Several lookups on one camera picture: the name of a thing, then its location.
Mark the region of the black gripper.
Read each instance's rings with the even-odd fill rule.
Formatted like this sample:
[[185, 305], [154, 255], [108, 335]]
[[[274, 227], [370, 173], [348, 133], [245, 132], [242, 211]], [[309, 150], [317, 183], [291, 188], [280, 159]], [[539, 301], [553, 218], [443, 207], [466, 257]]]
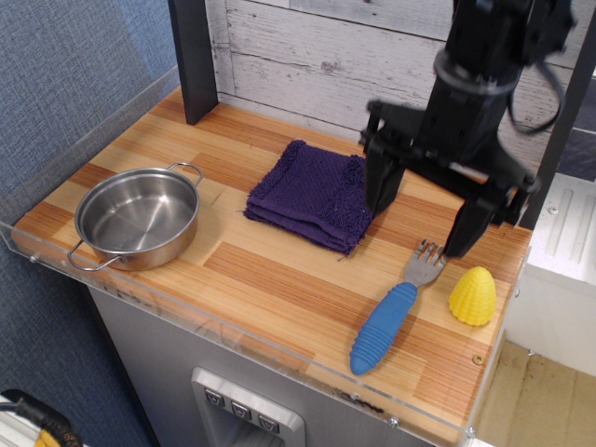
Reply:
[[[360, 142], [371, 215], [393, 203], [404, 171], [410, 169], [466, 199], [447, 238], [446, 257], [465, 257], [491, 222], [516, 224], [539, 182], [498, 139], [510, 99], [508, 92], [473, 93], [438, 80], [425, 109], [368, 102], [370, 116]], [[503, 203], [497, 207], [488, 196], [470, 198], [481, 186], [456, 173], [454, 164], [481, 173], [503, 189]]]

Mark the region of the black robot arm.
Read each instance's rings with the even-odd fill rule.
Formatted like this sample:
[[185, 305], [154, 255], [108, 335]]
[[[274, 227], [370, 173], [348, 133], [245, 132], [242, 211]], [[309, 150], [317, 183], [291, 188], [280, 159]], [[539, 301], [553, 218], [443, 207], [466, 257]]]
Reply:
[[516, 224], [540, 182], [502, 146], [498, 129], [514, 115], [514, 92], [527, 67], [564, 99], [545, 60], [564, 49], [574, 24], [567, 1], [455, 2], [427, 106], [368, 103], [360, 141], [370, 212], [382, 213], [412, 171], [463, 199], [446, 257], [465, 256], [491, 225]]

